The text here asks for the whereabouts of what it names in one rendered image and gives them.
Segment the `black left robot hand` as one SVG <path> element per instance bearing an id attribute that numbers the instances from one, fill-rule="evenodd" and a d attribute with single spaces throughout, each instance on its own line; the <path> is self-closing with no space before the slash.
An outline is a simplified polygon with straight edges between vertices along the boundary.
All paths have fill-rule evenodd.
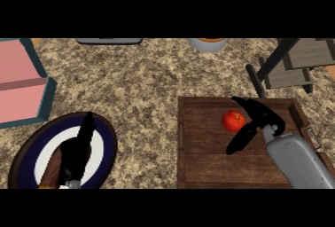
<path id="1" fill-rule="evenodd" d="M 77 136 L 60 143 L 62 162 L 59 185 L 65 185 L 71 181 L 80 181 L 84 176 L 96 126 L 93 113 L 87 112 Z"/>

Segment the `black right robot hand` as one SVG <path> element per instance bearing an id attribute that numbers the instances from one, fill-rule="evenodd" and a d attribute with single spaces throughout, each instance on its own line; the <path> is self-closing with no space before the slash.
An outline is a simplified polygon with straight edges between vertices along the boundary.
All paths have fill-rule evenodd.
<path id="1" fill-rule="evenodd" d="M 285 132 L 285 121 L 277 113 L 255 99 L 243 99 L 232 97 L 248 113 L 251 122 L 248 122 L 236 133 L 227 147 L 226 154 L 242 151 L 255 137 L 258 131 L 263 130 L 264 141 L 270 142 Z"/>

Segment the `red tomato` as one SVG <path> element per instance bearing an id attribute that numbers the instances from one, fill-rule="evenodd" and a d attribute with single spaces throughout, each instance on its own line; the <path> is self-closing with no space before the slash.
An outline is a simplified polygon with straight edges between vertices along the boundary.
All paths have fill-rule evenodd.
<path id="1" fill-rule="evenodd" d="M 246 124 L 243 114 L 236 110 L 227 110 L 223 115 L 223 126 L 229 132 L 238 133 Z"/>

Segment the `brown wooden tray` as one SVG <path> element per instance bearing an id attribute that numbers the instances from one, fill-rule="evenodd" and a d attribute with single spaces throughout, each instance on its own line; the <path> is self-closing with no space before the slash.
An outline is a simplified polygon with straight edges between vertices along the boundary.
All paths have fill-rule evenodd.
<path id="1" fill-rule="evenodd" d="M 308 120 L 301 106 L 292 98 L 261 98 L 258 100 L 283 118 L 285 132 L 300 135 L 314 150 L 322 163 L 335 178 L 329 157 L 311 143 Z M 245 149 L 232 155 L 226 147 L 235 134 L 223 127 L 227 110 L 245 109 L 232 98 L 179 98 L 179 180 L 180 188 L 218 189 L 288 189 L 291 184 L 276 168 L 263 130 Z"/>

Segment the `dark tiered basket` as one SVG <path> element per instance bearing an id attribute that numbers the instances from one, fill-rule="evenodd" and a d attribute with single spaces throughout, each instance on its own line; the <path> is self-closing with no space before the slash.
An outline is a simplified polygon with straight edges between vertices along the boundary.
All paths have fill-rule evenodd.
<path id="1" fill-rule="evenodd" d="M 264 90 L 294 86 L 310 93 L 310 71 L 326 66 L 335 66 L 335 38 L 277 38 L 271 55 L 260 58 L 260 70 L 246 65 L 258 96 L 264 97 Z"/>

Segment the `blue and white plate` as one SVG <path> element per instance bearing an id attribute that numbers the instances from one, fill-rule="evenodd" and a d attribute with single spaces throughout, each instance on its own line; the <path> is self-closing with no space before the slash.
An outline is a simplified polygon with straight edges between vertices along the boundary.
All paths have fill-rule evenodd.
<path id="1" fill-rule="evenodd" d="M 37 189 L 52 153 L 62 141 L 77 136 L 87 113 L 69 113 L 52 120 L 22 145 L 9 170 L 9 189 Z M 97 125 L 91 137 L 91 154 L 81 179 L 83 189 L 97 189 L 111 172 L 118 152 L 118 140 L 109 121 L 93 114 Z"/>

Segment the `brown wooden stick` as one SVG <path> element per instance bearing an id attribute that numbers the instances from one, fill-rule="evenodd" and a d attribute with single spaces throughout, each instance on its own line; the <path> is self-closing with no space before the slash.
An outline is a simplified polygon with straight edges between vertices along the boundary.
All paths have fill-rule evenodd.
<path id="1" fill-rule="evenodd" d="M 59 171 L 62 163 L 60 148 L 56 148 L 47 163 L 47 167 L 40 180 L 40 189 L 58 189 L 59 188 Z"/>

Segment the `pink and teal box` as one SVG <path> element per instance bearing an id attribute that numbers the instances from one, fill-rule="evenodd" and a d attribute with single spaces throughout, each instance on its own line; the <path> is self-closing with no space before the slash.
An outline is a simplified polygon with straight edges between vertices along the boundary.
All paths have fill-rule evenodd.
<path id="1" fill-rule="evenodd" d="M 0 38 L 0 129 L 49 120 L 56 81 L 28 38 Z"/>

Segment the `grey cup with orange top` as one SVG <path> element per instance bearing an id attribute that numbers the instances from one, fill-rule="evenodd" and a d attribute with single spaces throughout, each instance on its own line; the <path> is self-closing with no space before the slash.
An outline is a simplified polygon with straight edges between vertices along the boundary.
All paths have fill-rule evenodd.
<path id="1" fill-rule="evenodd" d="M 199 38 L 190 38 L 189 43 L 190 46 L 201 52 L 217 52 L 220 51 L 226 46 L 226 38 L 218 39 L 199 39 Z"/>

